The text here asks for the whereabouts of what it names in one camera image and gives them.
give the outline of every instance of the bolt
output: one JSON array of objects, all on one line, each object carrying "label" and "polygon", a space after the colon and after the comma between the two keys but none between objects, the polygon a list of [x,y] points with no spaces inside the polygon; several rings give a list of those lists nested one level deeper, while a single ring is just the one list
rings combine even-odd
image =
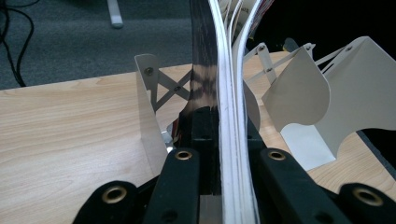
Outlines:
[{"label": "bolt", "polygon": [[265,49],[265,46],[260,46],[259,51],[263,51]]},{"label": "bolt", "polygon": [[145,69],[145,75],[149,77],[152,75],[153,71],[154,69],[152,67],[148,67]]}]

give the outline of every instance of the stack of white strips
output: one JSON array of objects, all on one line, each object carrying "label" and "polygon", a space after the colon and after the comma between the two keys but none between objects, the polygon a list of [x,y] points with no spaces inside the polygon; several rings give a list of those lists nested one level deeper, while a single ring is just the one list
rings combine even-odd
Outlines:
[{"label": "stack of white strips", "polygon": [[259,223],[248,162],[243,57],[262,0],[209,0],[218,40],[219,154],[223,223]]}]

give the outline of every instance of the chair leg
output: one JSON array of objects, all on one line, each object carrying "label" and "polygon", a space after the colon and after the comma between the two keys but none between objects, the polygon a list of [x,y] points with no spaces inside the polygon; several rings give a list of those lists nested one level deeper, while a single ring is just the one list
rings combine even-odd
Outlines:
[{"label": "chair leg", "polygon": [[120,29],[123,26],[120,14],[119,3],[117,0],[107,0],[108,12],[110,13],[111,25]]}]

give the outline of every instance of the black cable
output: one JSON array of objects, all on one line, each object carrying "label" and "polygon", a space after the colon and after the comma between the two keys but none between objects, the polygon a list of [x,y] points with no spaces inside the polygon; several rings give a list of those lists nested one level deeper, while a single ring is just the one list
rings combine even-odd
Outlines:
[{"label": "black cable", "polygon": [[31,7],[32,5],[38,3],[39,1],[40,1],[40,0],[35,0],[35,1],[32,2],[32,3],[26,4],[26,5],[20,5],[20,6],[10,6],[10,5],[7,5],[7,7]]},{"label": "black cable", "polygon": [[8,26],[9,26],[9,15],[8,11],[6,10],[6,1],[2,2],[2,5],[0,5],[0,9],[4,9],[4,14],[6,15],[6,24],[4,28],[4,32],[2,33],[1,27],[0,27],[0,45],[3,43],[3,41],[6,39],[6,34],[8,31]]},{"label": "black cable", "polygon": [[[1,34],[1,38],[2,38],[1,42],[3,42],[4,46],[6,47],[7,57],[8,57],[10,65],[11,65],[11,70],[12,70],[12,73],[14,74],[14,77],[15,77],[16,81],[18,82],[18,84],[20,84],[21,87],[26,87],[26,84],[24,83],[23,78],[21,77],[21,61],[22,61],[24,52],[27,49],[29,41],[32,38],[33,32],[35,30],[35,25],[33,24],[32,19],[26,13],[24,13],[22,11],[19,11],[19,10],[15,9],[15,8],[4,7],[4,6],[1,6],[0,9],[4,9],[5,10],[5,15],[6,15],[6,29],[5,29],[5,31],[2,34],[1,34],[1,30],[0,30],[0,34]],[[31,28],[30,32],[29,32],[29,35],[27,36],[27,38],[25,40],[25,43],[23,44],[23,47],[21,49],[20,55],[19,55],[18,60],[17,60],[17,66],[16,67],[15,67],[14,62],[12,60],[12,56],[11,56],[11,53],[10,53],[10,50],[9,50],[9,46],[8,46],[8,44],[6,42],[6,34],[7,34],[8,26],[9,26],[9,14],[8,14],[9,10],[17,12],[17,13],[23,15],[29,21],[30,28]]]}]

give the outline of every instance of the wooden desk surface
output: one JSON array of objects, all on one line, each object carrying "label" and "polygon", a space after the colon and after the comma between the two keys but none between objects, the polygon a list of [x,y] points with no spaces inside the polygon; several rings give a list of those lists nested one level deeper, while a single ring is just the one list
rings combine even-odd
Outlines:
[{"label": "wooden desk surface", "polygon": [[[276,61],[286,54],[272,57]],[[178,80],[190,69],[162,70]],[[261,69],[254,57],[245,76]],[[289,151],[261,100],[268,81],[260,77],[248,85],[261,110],[265,144]],[[137,100],[146,97],[138,87],[135,73],[128,73],[0,91],[0,223],[71,223],[101,185],[117,179],[140,186],[158,174],[166,156],[161,136],[154,134],[150,139],[157,142],[145,144],[141,128],[164,130],[186,102],[174,96],[153,123],[148,101]],[[355,133],[345,139],[336,161],[308,173],[334,192],[360,182],[396,200],[395,180]]]}]

